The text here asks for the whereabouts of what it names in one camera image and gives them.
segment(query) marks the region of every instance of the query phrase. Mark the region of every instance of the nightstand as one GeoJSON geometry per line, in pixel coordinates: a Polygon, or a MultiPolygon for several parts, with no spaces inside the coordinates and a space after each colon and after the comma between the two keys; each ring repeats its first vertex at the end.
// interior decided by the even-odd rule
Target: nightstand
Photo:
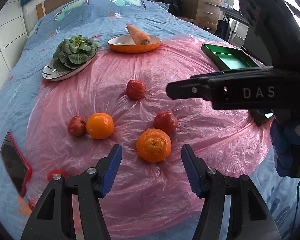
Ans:
{"type": "Polygon", "coordinates": [[[183,16],[179,18],[214,34],[220,15],[217,5],[221,4],[218,0],[182,0],[183,16]]]}

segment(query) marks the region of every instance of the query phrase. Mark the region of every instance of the orange plate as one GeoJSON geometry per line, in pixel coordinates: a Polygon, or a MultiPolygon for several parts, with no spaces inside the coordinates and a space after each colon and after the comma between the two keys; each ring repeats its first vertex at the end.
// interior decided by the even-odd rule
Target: orange plate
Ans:
{"type": "Polygon", "coordinates": [[[156,36],[150,36],[151,43],[147,45],[136,45],[130,35],[119,36],[108,41],[110,49],[123,53],[142,53],[158,48],[161,45],[161,39],[156,36]]]}

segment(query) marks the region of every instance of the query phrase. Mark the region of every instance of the pink plastic bag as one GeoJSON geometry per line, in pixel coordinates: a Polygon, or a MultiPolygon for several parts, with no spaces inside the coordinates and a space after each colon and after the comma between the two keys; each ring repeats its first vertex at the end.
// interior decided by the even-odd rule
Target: pink plastic bag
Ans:
{"type": "MultiPolygon", "coordinates": [[[[181,162],[185,143],[225,175],[251,174],[268,152],[269,123],[257,127],[246,110],[215,111],[202,99],[171,100],[165,93],[169,82],[217,70],[200,50],[202,42],[230,46],[187,35],[165,40],[159,49],[143,54],[103,49],[78,75],[41,85],[26,133],[25,156],[33,168],[26,195],[31,203],[48,184],[49,171],[78,175],[116,143],[123,148],[121,166],[111,193],[100,200],[113,238],[153,233],[201,210],[203,200],[191,192],[181,162]],[[131,79],[145,81],[145,99],[125,95],[131,79]],[[161,110],[172,111],[178,119],[177,130],[170,134],[172,152],[164,162],[147,163],[138,157],[135,143],[161,110]],[[115,130],[110,138],[69,136],[67,124],[73,116],[88,118],[96,112],[112,116],[115,130]]],[[[77,208],[74,217],[79,229],[77,208]]]]}

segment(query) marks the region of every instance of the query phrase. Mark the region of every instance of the silver bolt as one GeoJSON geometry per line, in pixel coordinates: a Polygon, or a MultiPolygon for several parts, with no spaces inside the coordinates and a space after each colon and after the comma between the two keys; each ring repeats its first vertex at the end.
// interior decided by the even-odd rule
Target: silver bolt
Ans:
{"type": "Polygon", "coordinates": [[[241,176],[241,179],[244,180],[244,181],[248,181],[248,180],[249,180],[249,176],[247,176],[247,175],[242,175],[242,176],[241,176]]]}
{"type": "Polygon", "coordinates": [[[216,174],[216,169],[214,169],[214,168],[209,168],[209,169],[207,169],[207,172],[209,173],[209,174],[216,174]]]}
{"type": "Polygon", "coordinates": [[[87,169],[87,173],[89,173],[89,174],[96,173],[96,169],[95,168],[89,168],[89,169],[87,169]]]}
{"type": "Polygon", "coordinates": [[[54,180],[59,180],[59,179],[61,179],[61,174],[55,174],[54,176],[53,176],[53,179],[54,180]]]}

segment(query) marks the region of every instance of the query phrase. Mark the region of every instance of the hand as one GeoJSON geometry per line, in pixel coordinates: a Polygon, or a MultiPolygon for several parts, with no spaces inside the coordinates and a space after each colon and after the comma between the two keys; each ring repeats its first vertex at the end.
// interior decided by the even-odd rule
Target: hand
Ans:
{"type": "Polygon", "coordinates": [[[274,146],[274,163],[280,177],[289,174],[293,163],[291,144],[300,145],[300,120],[292,121],[283,127],[273,120],[270,128],[272,145],[274,146]]]}

